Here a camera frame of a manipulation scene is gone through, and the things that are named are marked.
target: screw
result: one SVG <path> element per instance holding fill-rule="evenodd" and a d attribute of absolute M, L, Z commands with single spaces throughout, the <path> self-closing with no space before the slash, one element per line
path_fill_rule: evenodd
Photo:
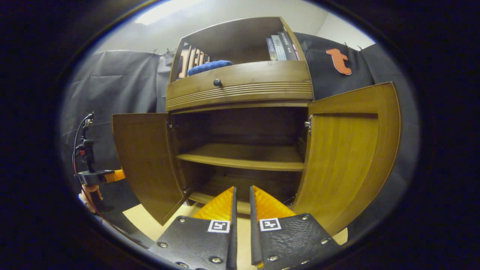
<path fill-rule="evenodd" d="M 219 257 L 211 257 L 210 261 L 213 263 L 222 263 L 222 259 L 220 259 Z"/>
<path fill-rule="evenodd" d="M 188 265 L 184 264 L 183 262 L 176 262 L 176 264 L 188 268 Z"/>
<path fill-rule="evenodd" d="M 167 243 L 164 243 L 164 242 L 158 242 L 156 245 L 162 248 L 168 247 Z"/>
<path fill-rule="evenodd" d="M 276 260 L 279 260 L 279 259 L 280 259 L 280 256 L 278 256 L 278 255 L 272 255 L 272 256 L 268 257 L 269 261 L 276 261 Z"/>

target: beige floor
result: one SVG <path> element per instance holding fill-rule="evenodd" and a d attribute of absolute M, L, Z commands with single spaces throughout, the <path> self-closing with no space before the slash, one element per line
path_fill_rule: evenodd
<path fill-rule="evenodd" d="M 192 216 L 203 205 L 195 203 L 192 206 L 182 205 L 180 209 L 173 215 L 172 218 L 164 225 L 160 225 L 140 204 L 130 208 L 123 213 L 125 216 L 145 235 L 153 241 L 156 241 L 162 233 L 170 226 L 177 216 Z M 237 250 L 237 267 L 238 270 L 256 270 L 257 268 L 251 265 L 250 254 L 250 216 L 245 214 L 238 214 L 237 218 L 237 234 L 238 234 L 238 250 Z M 347 241 L 348 232 L 345 228 L 333 239 L 337 243 L 344 244 Z"/>

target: bolt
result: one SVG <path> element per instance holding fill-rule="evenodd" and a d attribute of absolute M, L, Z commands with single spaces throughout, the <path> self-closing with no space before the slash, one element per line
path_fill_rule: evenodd
<path fill-rule="evenodd" d="M 279 260 L 279 259 L 280 259 L 280 256 L 278 256 L 278 255 L 272 255 L 272 256 L 268 257 L 269 261 L 276 261 L 276 260 Z"/>
<path fill-rule="evenodd" d="M 184 264 L 183 262 L 176 262 L 176 264 L 188 268 L 188 265 Z"/>
<path fill-rule="evenodd" d="M 211 257 L 210 261 L 213 263 L 222 263 L 222 259 L 220 259 L 219 257 Z"/>

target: cabinet door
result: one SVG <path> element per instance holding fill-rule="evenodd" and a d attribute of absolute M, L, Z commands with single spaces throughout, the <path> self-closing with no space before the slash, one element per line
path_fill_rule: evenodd
<path fill-rule="evenodd" d="M 126 179 L 161 225 L 185 201 L 177 182 L 167 113 L 112 115 L 113 137 Z"/>
<path fill-rule="evenodd" d="M 310 213 L 331 235 L 367 208 L 395 161 L 400 112 L 383 83 L 309 105 L 305 169 L 293 210 Z"/>

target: drawer knob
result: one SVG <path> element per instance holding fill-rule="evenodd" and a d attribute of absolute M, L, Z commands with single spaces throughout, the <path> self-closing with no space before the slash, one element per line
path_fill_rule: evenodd
<path fill-rule="evenodd" d="M 220 81 L 220 79 L 216 79 L 215 81 L 213 81 L 213 85 L 222 86 L 222 81 Z"/>

